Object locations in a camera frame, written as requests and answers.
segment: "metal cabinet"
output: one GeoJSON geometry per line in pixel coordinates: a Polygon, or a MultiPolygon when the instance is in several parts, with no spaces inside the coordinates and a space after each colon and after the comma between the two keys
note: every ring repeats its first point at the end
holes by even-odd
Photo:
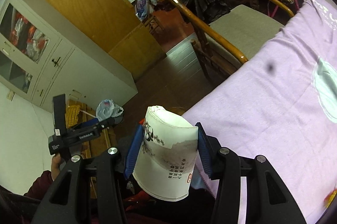
{"type": "Polygon", "coordinates": [[[0,82],[48,111],[63,93],[93,108],[137,93],[131,73],[45,0],[6,0],[1,9],[0,82]]]}

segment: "gray cushion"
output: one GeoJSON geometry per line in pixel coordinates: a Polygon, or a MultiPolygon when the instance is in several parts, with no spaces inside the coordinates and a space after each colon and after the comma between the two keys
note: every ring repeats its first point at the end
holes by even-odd
{"type": "MultiPolygon", "coordinates": [[[[269,39],[273,38],[283,25],[252,8],[239,5],[229,14],[212,22],[210,27],[236,46],[250,59],[269,39]]],[[[222,55],[237,68],[240,63],[225,48],[206,34],[213,50],[222,55]]]]}

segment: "red floor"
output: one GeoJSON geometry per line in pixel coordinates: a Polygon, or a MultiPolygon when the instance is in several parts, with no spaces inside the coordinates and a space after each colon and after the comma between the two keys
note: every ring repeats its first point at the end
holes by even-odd
{"type": "Polygon", "coordinates": [[[153,36],[166,53],[194,32],[192,24],[184,22],[177,8],[168,12],[155,11],[153,14],[164,26],[164,30],[158,27],[153,36]]]}

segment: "pink bedsheet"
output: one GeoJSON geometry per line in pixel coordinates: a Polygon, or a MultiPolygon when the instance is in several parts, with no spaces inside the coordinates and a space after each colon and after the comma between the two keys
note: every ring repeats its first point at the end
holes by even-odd
{"type": "MultiPolygon", "coordinates": [[[[320,218],[324,198],[337,182],[337,121],[329,117],[337,113],[336,19],[337,10],[327,1],[305,0],[254,58],[184,115],[238,155],[265,155],[308,224],[320,218]],[[322,61],[330,70],[317,71],[322,61]],[[321,93],[315,72],[326,83],[321,93]]],[[[218,181],[208,179],[200,159],[196,166],[215,195],[218,181]]],[[[244,181],[241,193],[239,223],[244,223],[244,181]]]]}

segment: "silver screw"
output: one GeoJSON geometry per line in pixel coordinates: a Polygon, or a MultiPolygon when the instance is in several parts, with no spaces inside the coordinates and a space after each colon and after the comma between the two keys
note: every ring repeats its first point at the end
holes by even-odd
{"type": "Polygon", "coordinates": [[[71,158],[71,161],[77,162],[77,161],[79,161],[80,159],[81,159],[81,157],[80,157],[79,155],[75,155],[75,156],[73,156],[73,157],[71,158]]]}
{"type": "Polygon", "coordinates": [[[262,155],[258,155],[257,156],[257,161],[263,163],[263,162],[266,161],[266,158],[264,156],[262,156],[262,155]]]}
{"type": "Polygon", "coordinates": [[[222,153],[222,154],[229,154],[230,150],[228,148],[222,147],[222,148],[220,148],[220,153],[222,153]]]}
{"type": "Polygon", "coordinates": [[[107,152],[108,152],[109,154],[115,154],[115,153],[118,152],[118,149],[115,148],[115,147],[112,147],[112,148],[110,148],[109,150],[107,150],[107,152]]]}

